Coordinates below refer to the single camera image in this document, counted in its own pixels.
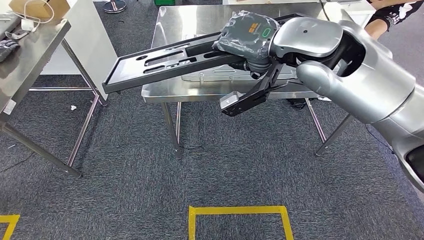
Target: yellow floor marking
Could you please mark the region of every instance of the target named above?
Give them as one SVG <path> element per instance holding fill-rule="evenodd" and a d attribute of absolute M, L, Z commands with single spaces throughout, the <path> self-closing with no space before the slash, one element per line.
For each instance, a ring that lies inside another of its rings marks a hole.
<path fill-rule="evenodd" d="M 13 230 L 15 229 L 16 223 L 18 222 L 20 216 L 21 215 L 0 216 L 0 223 L 9 224 L 6 231 L 4 232 L 3 240 L 9 240 L 11 238 Z"/>
<path fill-rule="evenodd" d="M 224 214 L 281 214 L 282 226 L 286 240 L 294 240 L 289 214 L 285 206 L 224 206 L 192 207 L 188 206 L 188 240 L 196 238 L 196 215 Z"/>

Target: metal table leg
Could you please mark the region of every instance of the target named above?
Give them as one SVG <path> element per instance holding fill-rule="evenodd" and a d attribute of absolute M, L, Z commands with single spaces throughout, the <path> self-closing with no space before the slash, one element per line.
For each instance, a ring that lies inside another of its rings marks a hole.
<path fill-rule="evenodd" d="M 80 149 L 80 145 L 83 142 L 84 135 L 86 134 L 87 127 L 89 126 L 94 110 L 96 109 L 98 100 L 99 100 L 99 95 L 96 95 L 94 97 L 93 103 L 91 104 L 90 110 L 87 113 L 87 117 L 85 118 L 81 131 L 79 132 L 78 138 L 76 139 L 76 143 L 73 146 L 72 153 L 70 154 L 70 157 L 68 159 L 67 164 L 69 165 L 69 167 L 72 167 L 72 165 L 74 164 L 75 157 L 77 156 L 78 150 Z"/>
<path fill-rule="evenodd" d="M 7 133 L 12 138 L 18 140 L 19 142 L 21 142 L 22 144 L 24 144 L 25 146 L 27 146 L 28 148 L 30 148 L 34 152 L 36 152 L 39 155 L 41 155 L 42 157 L 46 158 L 47 160 L 52 162 L 54 165 L 56 165 L 58 168 L 62 169 L 66 173 L 69 173 L 72 176 L 77 177 L 77 178 L 81 177 L 81 173 L 79 171 L 73 169 L 72 167 L 70 167 L 70 166 L 66 165 L 65 163 L 63 163 L 62 161 L 60 161 L 57 157 L 52 155 L 50 152 L 48 152 L 47 150 L 45 150 L 41 146 L 37 145 L 35 142 L 31 141 L 31 139 L 24 136 L 22 133 L 20 133 L 16 129 L 14 129 L 9 124 L 5 123 L 4 126 L 1 129 L 3 130 L 3 132 Z"/>
<path fill-rule="evenodd" d="M 337 126 L 337 128 L 332 132 L 330 137 L 324 141 L 324 143 L 318 148 L 318 150 L 315 152 L 317 156 L 321 156 L 323 154 L 324 150 L 328 148 L 330 144 L 332 144 L 338 136 L 345 130 L 345 128 L 354 120 L 354 116 L 351 114 L 348 114 L 343 121 Z"/>
<path fill-rule="evenodd" d="M 315 124 L 316 130 L 318 130 L 319 137 L 324 143 L 326 141 L 326 135 L 324 134 L 323 129 L 321 128 L 320 122 L 318 121 L 317 115 L 315 114 L 314 108 L 312 107 L 311 101 L 308 98 L 305 98 L 307 108 L 309 109 L 310 115 L 312 116 L 313 123 Z"/>
<path fill-rule="evenodd" d="M 176 123 L 175 123 L 175 135 L 176 135 L 176 140 L 178 143 L 180 143 L 181 106 L 182 106 L 182 102 L 179 101 L 176 105 Z"/>
<path fill-rule="evenodd" d="M 81 64 L 77 55 L 75 55 L 75 52 L 72 50 L 71 46 L 66 41 L 66 39 L 63 39 L 61 44 L 63 48 L 65 49 L 65 51 L 67 52 L 67 54 L 69 55 L 69 57 L 75 63 L 76 67 L 78 68 L 79 72 L 81 73 L 82 79 L 84 79 L 84 82 L 89 86 L 89 88 L 92 90 L 94 94 L 93 103 L 91 104 L 90 110 L 88 111 L 87 117 L 85 118 L 84 124 L 82 125 L 81 131 L 79 132 L 79 135 L 73 147 L 72 153 L 70 154 L 70 157 L 68 159 L 68 165 L 72 167 L 72 165 L 74 164 L 75 157 L 77 156 L 78 150 L 80 149 L 81 142 L 83 141 L 84 135 L 86 134 L 87 127 L 89 126 L 94 110 L 96 109 L 97 102 L 99 102 L 102 106 L 106 106 L 108 103 L 102 97 L 102 94 L 99 92 L 99 89 L 97 89 L 90 75 L 87 73 L 86 69 Z"/>
<path fill-rule="evenodd" d="M 177 159 L 182 159 L 183 156 L 181 155 L 180 145 L 178 144 L 176 131 L 174 129 L 174 122 L 170 114 L 170 107 L 168 106 L 168 103 L 166 102 L 163 102 L 161 104 L 162 104 L 163 115 L 165 117 L 166 126 L 168 127 L 168 132 L 169 132 L 169 135 L 171 136 L 172 146 L 173 146 L 173 149 L 175 150 L 175 156 Z"/>
<path fill-rule="evenodd" d="M 102 94 L 97 89 L 96 85 L 93 83 L 93 80 L 91 79 L 90 75 L 87 73 L 84 66 L 81 64 L 80 60 L 78 59 L 77 55 L 75 55 L 75 52 L 72 50 L 69 43 L 66 41 L 66 39 L 62 40 L 62 46 L 69 55 L 69 57 L 72 59 L 72 61 L 75 63 L 76 67 L 78 68 L 79 72 L 81 73 L 82 78 L 84 79 L 84 82 L 92 89 L 94 96 L 98 95 L 98 102 L 102 106 L 108 105 L 106 100 L 102 97 Z"/>

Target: metal table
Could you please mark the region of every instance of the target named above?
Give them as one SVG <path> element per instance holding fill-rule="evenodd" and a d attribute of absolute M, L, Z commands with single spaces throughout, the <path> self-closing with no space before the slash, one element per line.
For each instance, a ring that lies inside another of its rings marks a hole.
<path fill-rule="evenodd" d="M 352 21 L 348 13 L 337 3 L 326 3 L 325 12 L 332 22 L 340 20 Z M 210 34 L 219 32 L 231 18 L 233 12 L 246 10 L 263 14 L 273 18 L 300 13 L 317 19 L 326 20 L 320 3 L 282 3 L 282 4 L 252 4 L 252 5 L 186 5 L 186 6 L 162 6 L 157 16 L 154 30 L 152 48 L 187 39 L 187 36 Z M 284 84 L 287 80 L 279 80 L 278 84 Z M 164 118 L 172 140 L 172 145 L 177 158 L 181 158 L 180 152 L 180 119 L 182 102 L 217 101 L 232 91 L 246 93 L 256 81 L 185 81 L 181 77 L 146 84 L 143 86 L 141 95 L 146 103 L 161 103 Z M 315 115 L 309 98 L 321 97 L 303 85 L 289 83 L 288 86 L 271 92 L 270 99 L 302 99 L 305 98 L 307 107 L 313 118 L 323 142 L 317 155 L 337 137 L 344 127 L 352 121 L 348 115 L 335 132 L 326 139 L 320 123 Z M 177 102 L 176 127 L 169 111 L 168 103 Z"/>
<path fill-rule="evenodd" d="M 66 19 L 58 19 L 47 24 L 41 24 L 37 31 L 20 39 L 18 41 L 20 48 L 14 52 L 13 55 L 9 56 L 6 61 L 0 63 L 0 130 L 51 161 L 58 168 L 72 176 L 80 177 L 81 173 L 73 169 L 72 165 L 80 148 L 90 119 L 96 109 L 96 105 L 100 103 L 105 106 L 107 103 L 96 89 L 93 81 L 81 65 L 81 62 L 76 57 L 69 44 L 64 39 L 65 34 L 70 28 L 71 25 Z M 80 70 L 87 87 L 70 86 L 31 88 L 59 44 L 62 44 L 66 52 Z M 13 109 L 21 102 L 28 91 L 90 91 L 94 94 L 92 105 L 88 111 L 87 117 L 85 118 L 84 124 L 67 164 L 63 163 L 53 154 L 7 123 Z"/>

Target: orange logo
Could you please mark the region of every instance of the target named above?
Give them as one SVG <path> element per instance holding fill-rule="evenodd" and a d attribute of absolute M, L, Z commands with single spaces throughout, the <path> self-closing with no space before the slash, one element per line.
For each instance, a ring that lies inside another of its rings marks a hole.
<path fill-rule="evenodd" d="M 249 29 L 249 33 L 253 33 L 257 26 L 258 26 L 258 23 L 252 23 Z"/>

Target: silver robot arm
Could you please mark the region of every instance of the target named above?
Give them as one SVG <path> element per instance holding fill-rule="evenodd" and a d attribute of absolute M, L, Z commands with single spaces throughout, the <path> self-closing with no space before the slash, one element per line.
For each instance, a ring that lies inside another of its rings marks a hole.
<path fill-rule="evenodd" d="M 289 51 L 320 57 L 336 47 L 338 28 L 344 35 L 353 37 L 364 51 L 363 59 L 354 69 L 334 73 L 318 61 L 305 60 L 296 68 L 297 77 L 362 123 L 374 126 L 393 148 L 407 177 L 424 192 L 424 88 L 392 60 L 387 48 L 355 23 L 299 20 L 300 25 L 288 24 L 275 35 L 270 55 L 282 57 L 284 51 Z M 310 36 L 300 42 L 292 38 L 303 32 Z M 342 63 L 345 67 L 354 64 Z"/>

